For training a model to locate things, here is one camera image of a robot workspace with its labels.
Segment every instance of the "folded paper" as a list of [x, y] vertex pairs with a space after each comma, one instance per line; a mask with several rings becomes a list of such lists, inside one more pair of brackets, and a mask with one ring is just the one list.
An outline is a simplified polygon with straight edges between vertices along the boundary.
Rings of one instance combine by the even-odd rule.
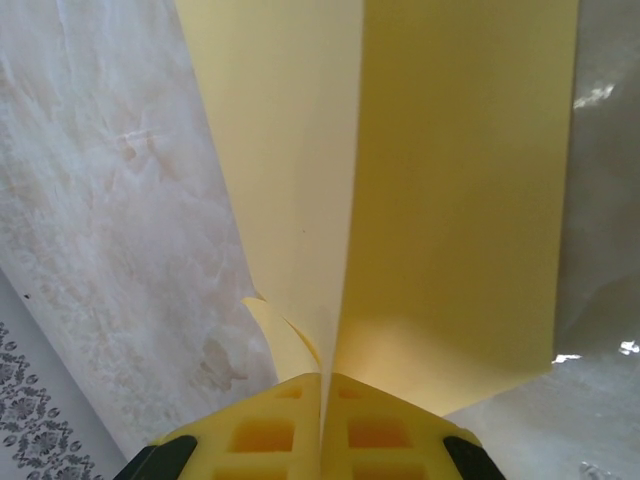
[[248, 304], [323, 421], [333, 372], [445, 414], [548, 369], [577, 0], [176, 3]]

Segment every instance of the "yellow cardboard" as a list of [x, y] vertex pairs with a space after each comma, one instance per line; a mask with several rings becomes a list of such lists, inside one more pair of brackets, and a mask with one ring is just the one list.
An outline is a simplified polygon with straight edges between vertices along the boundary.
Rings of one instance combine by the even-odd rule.
[[324, 415], [350, 228], [363, 4], [176, 6], [251, 277], [316, 346]]
[[176, 4], [323, 418], [332, 372], [444, 414], [549, 367], [577, 0]]

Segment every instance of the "black plastic piece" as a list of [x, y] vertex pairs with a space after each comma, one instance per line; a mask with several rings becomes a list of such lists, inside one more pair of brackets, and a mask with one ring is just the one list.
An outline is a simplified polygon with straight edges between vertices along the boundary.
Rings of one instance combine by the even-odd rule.
[[462, 480], [506, 480], [484, 448], [453, 436], [443, 443]]
[[122, 470], [120, 470], [120, 473], [118, 473], [113, 480], [131, 480], [145, 460], [149, 455], [151, 455], [151, 452], [156, 448], [157, 447], [144, 447]]
[[178, 480], [198, 441], [183, 435], [157, 447], [145, 447], [113, 480]]

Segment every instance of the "gray surface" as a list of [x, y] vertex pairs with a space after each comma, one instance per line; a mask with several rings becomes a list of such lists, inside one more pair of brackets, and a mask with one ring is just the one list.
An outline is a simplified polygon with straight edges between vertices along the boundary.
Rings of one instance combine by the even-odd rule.
[[556, 320], [572, 359], [450, 416], [512, 479], [640, 478], [640, 2], [581, 13]]
[[124, 463], [0, 272], [0, 478], [110, 480]]

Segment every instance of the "black and white pattern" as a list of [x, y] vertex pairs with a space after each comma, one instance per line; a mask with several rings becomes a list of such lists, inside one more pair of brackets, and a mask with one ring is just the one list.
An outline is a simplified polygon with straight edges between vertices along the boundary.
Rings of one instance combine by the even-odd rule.
[[46, 388], [30, 373], [29, 362], [18, 352], [9, 331], [0, 322], [0, 431], [2, 445], [11, 449], [27, 480], [103, 480], [95, 464], [83, 455], [69, 422], [50, 405]]

